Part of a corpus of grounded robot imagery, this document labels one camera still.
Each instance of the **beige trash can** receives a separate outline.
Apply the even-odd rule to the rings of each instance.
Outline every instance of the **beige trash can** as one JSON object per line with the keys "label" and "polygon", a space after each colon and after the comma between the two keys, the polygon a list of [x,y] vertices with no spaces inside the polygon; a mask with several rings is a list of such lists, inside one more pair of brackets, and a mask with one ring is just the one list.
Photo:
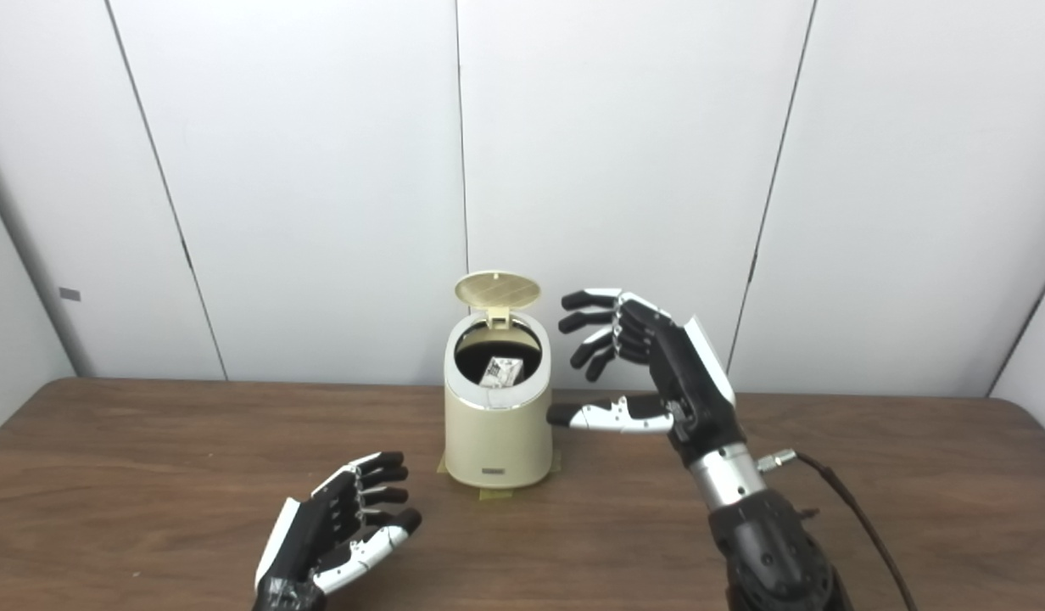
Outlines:
{"label": "beige trash can", "polygon": [[[541,290],[529,278],[477,272],[456,285],[473,313],[448,336],[444,353],[444,463],[459,483],[517,488],[538,483],[552,467],[549,335],[519,309]],[[493,357],[522,360],[511,386],[483,386]]]}

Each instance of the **robotic finger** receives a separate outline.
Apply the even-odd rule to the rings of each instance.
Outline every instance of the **robotic finger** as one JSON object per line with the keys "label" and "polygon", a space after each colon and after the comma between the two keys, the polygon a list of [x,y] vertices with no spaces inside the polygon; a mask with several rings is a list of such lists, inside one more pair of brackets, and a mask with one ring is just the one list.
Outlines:
{"label": "robotic finger", "polygon": [[598,329],[594,332],[594,335],[584,339],[572,355],[570,362],[574,369],[581,369],[587,363],[587,360],[591,359],[594,353],[600,351],[602,348],[607,348],[608,346],[612,346],[611,325],[606,325],[604,328]]}
{"label": "robotic finger", "polygon": [[320,566],[310,578],[324,595],[331,595],[398,548],[421,525],[421,515],[414,509],[387,519],[378,530],[372,531],[364,541],[351,541],[322,557]]}
{"label": "robotic finger", "polygon": [[647,365],[651,362],[651,355],[632,346],[621,345],[617,347],[617,355],[630,363]]}
{"label": "robotic finger", "polygon": [[613,310],[588,310],[587,312],[573,312],[561,319],[557,328],[561,330],[561,333],[574,333],[584,326],[587,325],[607,325],[611,324],[612,318],[614,318]]}
{"label": "robotic finger", "polygon": [[608,365],[611,360],[617,357],[617,349],[609,346],[603,351],[600,351],[594,355],[591,363],[587,367],[587,380],[594,382],[594,380],[601,377],[601,372],[605,371],[605,365]]}
{"label": "robotic finger", "polygon": [[[364,518],[364,524],[367,524],[368,526],[386,526],[387,524],[390,524],[392,519],[395,518],[394,514],[390,511],[384,511],[381,509],[366,509],[361,512],[361,514]],[[371,537],[372,534],[375,534],[375,531],[368,533],[364,538],[367,539]]]}
{"label": "robotic finger", "polygon": [[561,298],[561,308],[565,310],[579,310],[581,308],[607,308],[612,310],[617,305],[617,298],[623,292],[619,288],[584,288]]}
{"label": "robotic finger", "polygon": [[643,353],[651,352],[651,338],[647,335],[640,335],[640,333],[629,332],[627,329],[621,329],[620,332],[614,334],[616,345],[621,351],[624,348],[631,349],[631,351],[637,351]]}
{"label": "robotic finger", "polygon": [[361,487],[378,487],[382,483],[403,483],[410,476],[410,469],[404,467],[377,468],[376,471],[361,475]]}
{"label": "robotic finger", "polygon": [[[358,460],[350,461],[344,464],[343,467],[330,474],[322,484],[318,485],[318,488],[312,491],[312,497],[320,495],[336,495],[340,492],[340,488],[345,486],[347,478],[345,474],[349,474],[354,479],[361,479],[361,484],[367,485],[368,487],[374,487],[375,484],[368,484],[364,480],[364,474],[370,474],[371,472],[378,471],[378,469],[396,469],[402,468],[402,461],[405,456],[402,452],[376,452],[367,456],[358,457]],[[394,480],[405,479],[404,476],[399,477],[399,479],[390,479],[392,483]]]}
{"label": "robotic finger", "polygon": [[402,488],[364,488],[361,491],[361,499],[363,499],[363,507],[372,507],[381,502],[402,503],[410,500],[410,492],[402,490]]}
{"label": "robotic finger", "polygon": [[556,403],[545,420],[553,426],[609,430],[626,433],[666,433],[673,428],[673,415],[658,395],[621,397],[608,405]]}

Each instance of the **cable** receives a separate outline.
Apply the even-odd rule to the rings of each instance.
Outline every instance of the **cable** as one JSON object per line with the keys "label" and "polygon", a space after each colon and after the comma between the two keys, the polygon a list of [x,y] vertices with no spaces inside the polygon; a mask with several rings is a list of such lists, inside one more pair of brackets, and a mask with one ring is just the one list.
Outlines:
{"label": "cable", "polygon": [[825,483],[828,483],[832,487],[833,491],[843,499],[843,502],[847,503],[847,507],[855,512],[855,517],[861,522],[862,528],[865,528],[865,534],[868,535],[870,541],[873,541],[873,546],[876,547],[876,551],[881,555],[881,559],[884,560],[884,564],[888,568],[888,572],[891,573],[891,579],[896,581],[896,586],[899,588],[899,594],[903,596],[903,604],[907,606],[908,611],[918,611],[918,604],[914,604],[914,598],[911,595],[910,589],[907,588],[907,582],[903,580],[902,573],[899,572],[899,566],[896,565],[896,561],[892,560],[891,554],[888,554],[888,548],[884,546],[884,542],[881,539],[881,535],[876,533],[876,528],[873,526],[870,521],[868,521],[865,512],[858,507],[858,501],[855,499],[855,495],[851,494],[847,487],[844,487],[843,483],[840,481],[840,477],[836,475],[836,472],[832,471],[832,468],[825,467],[823,464],[817,462],[808,454],[802,452],[796,452],[798,460],[809,465],[813,468],[821,477],[825,478]]}

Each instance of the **robotic hand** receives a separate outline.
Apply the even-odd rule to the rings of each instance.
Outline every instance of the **robotic hand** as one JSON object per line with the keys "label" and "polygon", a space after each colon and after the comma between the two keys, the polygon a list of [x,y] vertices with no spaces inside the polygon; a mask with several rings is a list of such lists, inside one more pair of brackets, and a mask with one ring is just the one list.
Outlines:
{"label": "robotic hand", "polygon": [[620,357],[647,365],[658,392],[610,405],[553,405],[550,424],[612,432],[666,432],[710,508],[710,528],[727,560],[732,611],[849,611],[840,577],[803,514],[760,473],[791,451],[757,461],[737,424],[735,392],[697,318],[676,325],[665,310],[620,289],[585,289],[561,301],[574,312],[562,333],[600,324],[572,355],[596,380]]}
{"label": "robotic hand", "polygon": [[[405,491],[381,486],[409,476],[402,460],[402,452],[364,456],[338,469],[307,500],[286,499],[255,571],[252,611],[324,610],[327,596],[370,571],[421,525],[414,509],[398,515],[370,509],[409,499]],[[353,538],[365,526],[376,528]]]}

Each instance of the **trash can lid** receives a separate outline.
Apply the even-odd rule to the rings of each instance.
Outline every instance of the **trash can lid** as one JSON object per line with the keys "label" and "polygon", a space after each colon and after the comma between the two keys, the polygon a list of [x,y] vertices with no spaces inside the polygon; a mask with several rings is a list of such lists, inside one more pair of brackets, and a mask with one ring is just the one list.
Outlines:
{"label": "trash can lid", "polygon": [[538,283],[526,276],[490,269],[463,276],[456,295],[465,305],[479,310],[526,308],[538,300]]}

